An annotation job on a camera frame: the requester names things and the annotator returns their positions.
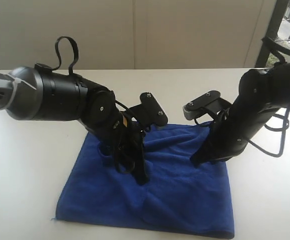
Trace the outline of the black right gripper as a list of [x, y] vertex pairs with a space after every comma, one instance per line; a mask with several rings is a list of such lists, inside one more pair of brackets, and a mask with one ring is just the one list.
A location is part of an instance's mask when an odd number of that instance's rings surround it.
[[248, 140], [270, 119], [270, 110], [234, 104], [228, 118], [190, 157], [194, 167], [214, 161], [227, 161], [241, 154]]

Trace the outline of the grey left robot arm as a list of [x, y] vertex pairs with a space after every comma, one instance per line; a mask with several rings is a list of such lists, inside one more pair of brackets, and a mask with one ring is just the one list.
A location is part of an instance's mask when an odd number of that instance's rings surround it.
[[77, 74], [18, 67], [0, 73], [0, 111], [18, 121], [78, 121], [112, 155], [119, 173], [138, 185], [149, 181], [144, 131], [117, 107], [113, 91]]

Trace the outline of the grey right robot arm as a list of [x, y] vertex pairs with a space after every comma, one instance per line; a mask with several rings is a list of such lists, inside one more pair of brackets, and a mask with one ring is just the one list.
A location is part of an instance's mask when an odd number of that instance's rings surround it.
[[[285, 116], [277, 113], [286, 109]], [[221, 98], [217, 90], [211, 90], [183, 107], [187, 120], [197, 120], [208, 114], [212, 122], [207, 124], [209, 133], [191, 156], [194, 166], [207, 162], [225, 162], [240, 155], [248, 144], [262, 148], [252, 141], [256, 133], [265, 127], [272, 117], [283, 120], [279, 152], [283, 154], [290, 112], [290, 63], [273, 68], [250, 69], [243, 74], [238, 85], [238, 96], [233, 103]]]

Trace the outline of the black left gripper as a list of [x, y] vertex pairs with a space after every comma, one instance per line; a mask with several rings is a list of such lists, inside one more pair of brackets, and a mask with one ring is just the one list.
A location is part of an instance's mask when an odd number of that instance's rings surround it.
[[101, 109], [98, 117], [99, 151], [111, 160], [106, 163], [119, 173], [133, 173], [140, 186], [149, 182], [144, 159], [143, 127], [130, 109]]

